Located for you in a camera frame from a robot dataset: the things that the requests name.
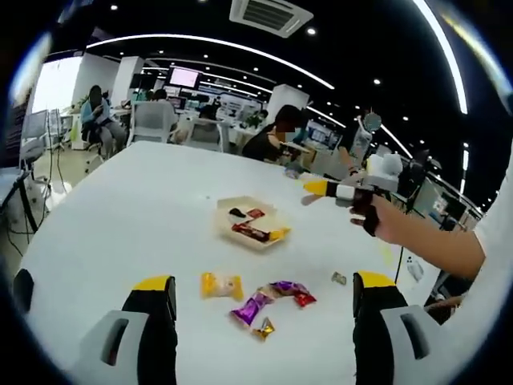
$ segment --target air conditioning vent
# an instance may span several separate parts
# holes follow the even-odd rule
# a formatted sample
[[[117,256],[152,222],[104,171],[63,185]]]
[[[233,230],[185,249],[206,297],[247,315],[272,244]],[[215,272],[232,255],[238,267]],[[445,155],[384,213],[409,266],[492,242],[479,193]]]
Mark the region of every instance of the air conditioning vent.
[[[288,38],[313,14],[281,0],[232,0],[230,20]]]

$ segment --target purple candy wrapper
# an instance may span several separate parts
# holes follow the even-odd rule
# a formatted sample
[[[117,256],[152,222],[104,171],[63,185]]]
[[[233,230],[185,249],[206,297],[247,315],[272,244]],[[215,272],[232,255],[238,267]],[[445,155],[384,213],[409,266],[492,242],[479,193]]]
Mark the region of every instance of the purple candy wrapper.
[[[251,323],[257,314],[265,305],[273,303],[274,299],[258,290],[240,309],[230,311],[235,319],[245,326],[251,326]]]
[[[273,288],[273,290],[275,290],[279,295],[283,297],[296,295],[299,293],[310,294],[310,292],[301,283],[297,282],[278,281],[269,285]]]

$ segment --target pink screen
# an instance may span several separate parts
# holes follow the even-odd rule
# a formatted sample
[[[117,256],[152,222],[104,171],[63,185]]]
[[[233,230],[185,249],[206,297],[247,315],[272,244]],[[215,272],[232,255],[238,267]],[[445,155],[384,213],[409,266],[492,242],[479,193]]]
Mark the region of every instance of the pink screen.
[[[181,68],[175,68],[171,74],[170,84],[176,84],[178,86],[194,88],[196,85],[196,79],[198,78],[198,72],[183,70]]]

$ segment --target ceiling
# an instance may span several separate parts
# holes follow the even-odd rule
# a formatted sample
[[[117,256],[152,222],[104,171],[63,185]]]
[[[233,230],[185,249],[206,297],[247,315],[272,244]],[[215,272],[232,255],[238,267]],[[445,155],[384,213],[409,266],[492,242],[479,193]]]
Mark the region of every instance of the ceiling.
[[[230,0],[96,1],[84,7],[56,31],[55,51],[83,49],[95,26],[111,37],[137,34],[188,34],[237,43],[291,62],[335,86],[330,90],[310,77],[251,52],[182,38],[141,38],[91,48],[92,54],[120,58],[120,52],[138,55],[161,67],[197,68],[272,89],[273,83],[223,67],[246,71],[277,83],[298,84],[310,94],[313,107],[345,125],[361,109],[373,108],[383,123],[412,153],[429,148],[440,162],[440,175],[459,187],[463,176],[463,143],[470,145],[465,195],[489,207],[507,166],[511,147],[508,117],[479,62],[466,44],[444,23],[467,94],[469,114],[460,112],[446,58],[429,24],[412,0],[311,2],[289,0],[313,13],[313,19],[290,38],[230,22]],[[478,27],[507,71],[513,69],[513,51],[507,42],[513,28],[502,8],[480,0],[453,2]],[[111,10],[116,4],[117,10]],[[315,36],[305,33],[307,27]],[[184,63],[192,60],[204,63]],[[382,83],[377,86],[374,79]],[[239,89],[255,88],[237,84]],[[375,135],[403,153],[383,131]]]

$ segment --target paper tray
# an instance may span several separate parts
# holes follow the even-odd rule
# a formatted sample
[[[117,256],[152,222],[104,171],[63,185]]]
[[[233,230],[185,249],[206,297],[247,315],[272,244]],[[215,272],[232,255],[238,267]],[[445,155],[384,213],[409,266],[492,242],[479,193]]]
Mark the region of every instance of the paper tray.
[[[248,212],[251,209],[260,209],[265,213],[263,217],[257,218],[251,222],[251,226],[256,229],[270,232],[278,230],[284,227],[288,227],[278,216],[277,210],[266,203],[259,201],[252,197],[233,197],[227,199],[220,199],[217,201],[217,209],[214,220],[214,225],[217,231],[224,237],[232,239],[250,249],[263,250],[269,246],[282,241],[282,239],[276,239],[275,241],[259,242],[255,239],[245,236],[241,233],[232,231],[233,223],[229,220],[229,211],[233,208],[238,208],[243,213]]]

